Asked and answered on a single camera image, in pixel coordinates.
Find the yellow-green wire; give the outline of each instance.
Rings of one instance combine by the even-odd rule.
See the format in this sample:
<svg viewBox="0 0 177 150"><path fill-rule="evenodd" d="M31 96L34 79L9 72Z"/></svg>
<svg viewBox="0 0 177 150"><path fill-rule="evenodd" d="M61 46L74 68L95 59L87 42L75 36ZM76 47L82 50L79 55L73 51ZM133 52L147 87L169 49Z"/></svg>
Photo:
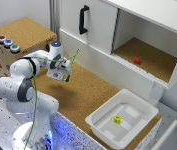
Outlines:
<svg viewBox="0 0 177 150"><path fill-rule="evenodd" d="M74 62L74 60L75 60L75 57L78 55L79 52L80 52L80 49L77 50L77 52L76 52L75 55L73 55L72 57L66 59L66 60L70 60L70 59L73 58L73 61L72 61L72 63L71 63L71 68L70 68L69 75L71 74L72 66L73 66L73 62ZM31 58L43 59L43 60L52 61L52 62L64 62L64 61L65 61L65 60L49 60L49 59L44 59L44 58L41 58L41 57L31 57ZM30 130L30 134L29 134L28 139L27 139L27 141L26 141L24 150L26 149L26 146L27 146L28 141L29 141L29 139L30 139L30 136L31 136L31 134L32 134L32 130L33 130L33 127L34 127L34 121L35 121L35 117L36 117L36 111L37 111L37 86L36 86L36 82L35 82L35 76L34 76L34 74L33 74L33 69L32 69L32 66L31 66L31 63L30 63L29 60L28 60L28 63L29 63L30 71L31 71L32 76L33 76L33 81L34 81L34 86L35 86L35 96L36 96L36 100L35 100L35 110L34 110L34 119L33 119L33 123L32 123L32 128L31 128L31 130Z"/></svg>
<svg viewBox="0 0 177 150"><path fill-rule="evenodd" d="M35 82L35 76L34 76L34 74L33 74L33 69L32 69L32 66L31 66L31 63L30 63L29 60L28 60L28 63L29 63L29 66L30 66L30 71L31 71L32 76L33 76L33 80L34 80L35 96L36 96L36 97L35 97L35 110L34 110L34 118L33 118L32 128L31 128L31 130L30 130L30 134L29 134L28 139L27 139L27 141L26 141L24 150L26 149L26 146L27 146L28 141L29 141L29 139L30 139L30 136L31 136L31 134L32 134L32 130L33 130L33 127L34 127L34 122L35 122L35 117L36 117L36 111L37 111L37 86L36 86L36 82Z"/></svg>

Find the brown cardboard box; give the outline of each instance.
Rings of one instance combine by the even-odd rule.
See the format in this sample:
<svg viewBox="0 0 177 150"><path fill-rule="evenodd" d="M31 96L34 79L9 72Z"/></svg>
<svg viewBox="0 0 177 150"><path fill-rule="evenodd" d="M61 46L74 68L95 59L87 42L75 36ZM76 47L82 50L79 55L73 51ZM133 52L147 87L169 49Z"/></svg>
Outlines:
<svg viewBox="0 0 177 150"><path fill-rule="evenodd" d="M57 40L54 32L36 23L28 17L0 26L0 35L13 40L20 46L21 51L13 54L9 49L0 45L0 76L9 76L9 67L24 55L37 50L46 50L46 45Z"/></svg>

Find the cabinet handle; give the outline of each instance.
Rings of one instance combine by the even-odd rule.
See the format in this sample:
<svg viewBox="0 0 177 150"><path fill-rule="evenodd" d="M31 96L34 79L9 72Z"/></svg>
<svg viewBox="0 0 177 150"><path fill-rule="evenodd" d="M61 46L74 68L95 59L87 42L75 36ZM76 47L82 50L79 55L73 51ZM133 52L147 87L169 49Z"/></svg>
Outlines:
<svg viewBox="0 0 177 150"><path fill-rule="evenodd" d="M79 31L80 34L86 33L88 30L84 28L84 12L89 10L89 7L84 5L84 8L80 10L80 23L79 23Z"/></svg>

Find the cabinet shelf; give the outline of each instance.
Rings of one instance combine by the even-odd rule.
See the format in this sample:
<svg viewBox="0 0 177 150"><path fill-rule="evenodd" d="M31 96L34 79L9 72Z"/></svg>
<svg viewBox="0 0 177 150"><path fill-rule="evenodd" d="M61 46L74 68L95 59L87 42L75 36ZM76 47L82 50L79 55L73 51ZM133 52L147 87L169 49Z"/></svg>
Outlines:
<svg viewBox="0 0 177 150"><path fill-rule="evenodd" d="M140 63L134 65L137 65L165 82L169 82L177 63L176 57L137 38L132 38L113 51L113 53L130 63L133 63L134 57L140 57Z"/></svg>

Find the yellow-green object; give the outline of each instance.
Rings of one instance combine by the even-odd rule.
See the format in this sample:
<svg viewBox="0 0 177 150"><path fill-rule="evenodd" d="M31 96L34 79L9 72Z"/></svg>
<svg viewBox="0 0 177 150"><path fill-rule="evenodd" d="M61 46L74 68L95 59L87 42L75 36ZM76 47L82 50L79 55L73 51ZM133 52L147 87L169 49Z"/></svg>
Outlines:
<svg viewBox="0 0 177 150"><path fill-rule="evenodd" d="M116 116L114 117L114 122L120 123L120 122L121 122L121 117L116 115Z"/></svg>

